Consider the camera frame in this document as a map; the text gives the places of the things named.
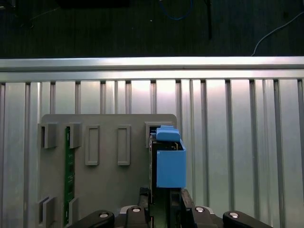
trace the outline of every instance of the aluminum slat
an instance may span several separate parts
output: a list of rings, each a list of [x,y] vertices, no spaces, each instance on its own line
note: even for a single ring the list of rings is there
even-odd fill
[[[209,205],[220,216],[230,209],[227,98],[224,80],[207,80]]]
[[[231,81],[235,209],[254,213],[254,174],[249,80]]]
[[[25,87],[5,85],[2,227],[23,227]]]

